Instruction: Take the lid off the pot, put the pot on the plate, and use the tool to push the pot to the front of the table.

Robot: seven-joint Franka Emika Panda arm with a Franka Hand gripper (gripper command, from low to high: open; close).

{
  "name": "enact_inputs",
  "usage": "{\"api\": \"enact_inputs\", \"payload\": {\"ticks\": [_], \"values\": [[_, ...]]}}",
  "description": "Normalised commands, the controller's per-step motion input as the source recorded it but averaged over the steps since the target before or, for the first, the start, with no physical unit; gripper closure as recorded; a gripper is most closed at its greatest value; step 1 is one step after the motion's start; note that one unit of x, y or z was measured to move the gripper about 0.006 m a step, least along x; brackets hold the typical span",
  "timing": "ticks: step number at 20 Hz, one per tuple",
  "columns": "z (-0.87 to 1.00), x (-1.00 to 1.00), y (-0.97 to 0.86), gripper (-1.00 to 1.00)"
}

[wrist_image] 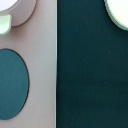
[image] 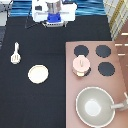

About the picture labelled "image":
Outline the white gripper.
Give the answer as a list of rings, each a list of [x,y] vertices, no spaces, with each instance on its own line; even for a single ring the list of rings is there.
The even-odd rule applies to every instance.
[[[61,27],[75,20],[75,3],[64,0],[32,0],[32,18],[46,27]]]

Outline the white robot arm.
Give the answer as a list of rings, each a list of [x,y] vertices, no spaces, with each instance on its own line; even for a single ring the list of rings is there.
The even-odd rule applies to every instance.
[[[75,3],[64,0],[32,0],[32,18],[45,27],[66,26],[75,20]]]

